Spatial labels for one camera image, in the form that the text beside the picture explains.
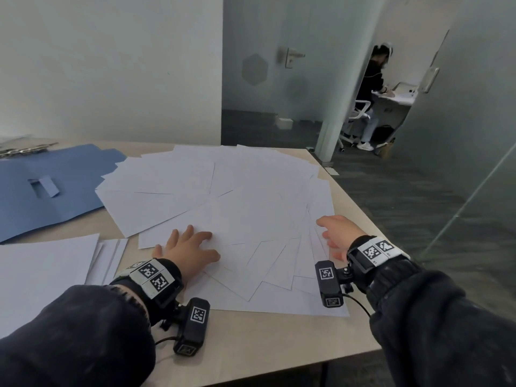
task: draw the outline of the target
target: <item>black jacket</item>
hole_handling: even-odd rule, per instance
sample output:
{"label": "black jacket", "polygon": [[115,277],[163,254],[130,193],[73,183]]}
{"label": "black jacket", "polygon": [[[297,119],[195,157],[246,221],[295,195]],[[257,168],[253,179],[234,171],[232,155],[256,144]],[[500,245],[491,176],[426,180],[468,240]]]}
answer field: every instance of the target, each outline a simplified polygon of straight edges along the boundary
{"label": "black jacket", "polygon": [[365,70],[364,78],[358,90],[358,101],[370,101],[373,104],[371,91],[380,91],[384,87],[384,78],[382,77],[382,68],[375,61],[369,61]]}
{"label": "black jacket", "polygon": [[[381,265],[375,281],[401,263]],[[374,308],[371,331],[397,386],[516,383],[516,325],[465,299],[445,274],[418,269]],[[155,363],[148,326],[107,287],[73,286],[0,340],[0,386],[139,386]]]}

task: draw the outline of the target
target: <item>blue folder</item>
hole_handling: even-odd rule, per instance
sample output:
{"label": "blue folder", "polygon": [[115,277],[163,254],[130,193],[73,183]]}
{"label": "blue folder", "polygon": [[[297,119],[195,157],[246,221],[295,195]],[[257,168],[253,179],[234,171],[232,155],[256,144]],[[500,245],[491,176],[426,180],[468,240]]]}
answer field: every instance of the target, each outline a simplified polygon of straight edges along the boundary
{"label": "blue folder", "polygon": [[87,144],[0,160],[0,242],[102,207],[95,188],[125,159]]}

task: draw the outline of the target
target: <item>hair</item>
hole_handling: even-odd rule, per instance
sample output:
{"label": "hair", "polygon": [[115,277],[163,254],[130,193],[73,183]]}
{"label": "hair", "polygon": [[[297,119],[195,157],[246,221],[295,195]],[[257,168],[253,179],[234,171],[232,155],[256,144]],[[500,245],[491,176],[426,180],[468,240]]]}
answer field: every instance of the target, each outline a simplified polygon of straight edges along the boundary
{"label": "hair", "polygon": [[388,46],[386,45],[380,45],[380,46],[375,46],[373,49],[372,49],[372,54],[371,54],[371,57],[374,57],[374,56],[387,56],[388,58],[392,55],[392,49],[389,48]]}

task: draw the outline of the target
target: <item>black cable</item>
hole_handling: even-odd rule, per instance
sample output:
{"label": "black cable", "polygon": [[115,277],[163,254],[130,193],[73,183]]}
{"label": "black cable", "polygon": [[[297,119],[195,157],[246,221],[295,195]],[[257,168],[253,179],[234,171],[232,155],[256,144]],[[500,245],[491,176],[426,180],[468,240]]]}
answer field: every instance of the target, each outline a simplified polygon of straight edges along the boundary
{"label": "black cable", "polygon": [[362,309],[365,311],[365,313],[367,314],[367,316],[369,318],[371,318],[371,314],[369,313],[368,310],[365,309],[365,307],[362,305],[362,303],[360,301],[358,301],[357,299],[355,299],[353,296],[350,296],[348,295],[347,293],[343,293],[342,296],[344,297],[347,297],[349,299],[352,299],[356,304],[358,304],[360,307],[362,307]]}
{"label": "black cable", "polygon": [[156,341],[155,344],[158,345],[160,344],[161,342],[165,342],[165,341],[175,341],[177,339],[176,336],[173,336],[173,337],[166,337],[166,338],[163,338],[163,339],[160,339],[159,341]]}

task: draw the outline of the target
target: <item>beige tabletop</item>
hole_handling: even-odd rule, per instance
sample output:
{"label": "beige tabletop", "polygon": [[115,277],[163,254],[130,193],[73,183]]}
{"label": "beige tabletop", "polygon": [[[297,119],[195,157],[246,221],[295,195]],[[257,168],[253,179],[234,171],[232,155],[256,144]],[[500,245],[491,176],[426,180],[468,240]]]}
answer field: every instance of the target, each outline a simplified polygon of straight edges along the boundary
{"label": "beige tabletop", "polygon": [[[58,140],[24,139],[16,145],[26,147],[54,141]],[[59,141],[53,149],[85,143],[94,143],[101,149],[116,148],[127,156],[170,151],[174,147],[161,143],[78,140]],[[305,149],[278,150],[317,163]],[[382,235],[322,167],[319,178],[330,181],[337,214],[355,221],[368,234]],[[22,235],[12,242],[59,240],[94,233],[100,233],[101,239],[123,238],[111,216],[102,208],[66,223]],[[131,236],[119,270],[149,256],[150,250],[139,250],[138,237]],[[353,295],[371,311],[362,293],[355,290]],[[212,310],[204,346],[193,358],[175,356],[172,343],[159,345],[149,385],[203,386],[379,349],[365,312],[351,300],[347,300],[346,305],[349,318]],[[154,328],[153,335],[156,339],[164,338],[171,335],[171,331]]]}

